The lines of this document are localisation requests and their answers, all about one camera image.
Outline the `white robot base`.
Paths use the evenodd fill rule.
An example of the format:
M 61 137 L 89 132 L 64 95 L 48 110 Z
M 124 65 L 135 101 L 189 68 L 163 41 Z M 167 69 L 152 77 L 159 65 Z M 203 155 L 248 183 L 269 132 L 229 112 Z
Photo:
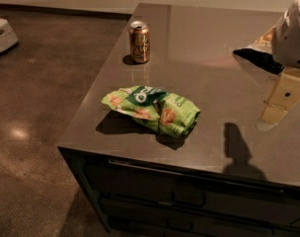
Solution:
M 0 53 L 18 42 L 18 37 L 6 19 L 0 18 Z

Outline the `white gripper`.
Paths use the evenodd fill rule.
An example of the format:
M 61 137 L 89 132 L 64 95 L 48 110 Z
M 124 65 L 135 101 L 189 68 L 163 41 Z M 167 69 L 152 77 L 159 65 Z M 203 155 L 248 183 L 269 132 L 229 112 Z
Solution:
M 272 54 L 276 62 L 292 66 L 285 67 L 278 75 L 257 123 L 259 130 L 269 131 L 300 102 L 300 0 L 294 0 L 276 26 L 249 48 Z

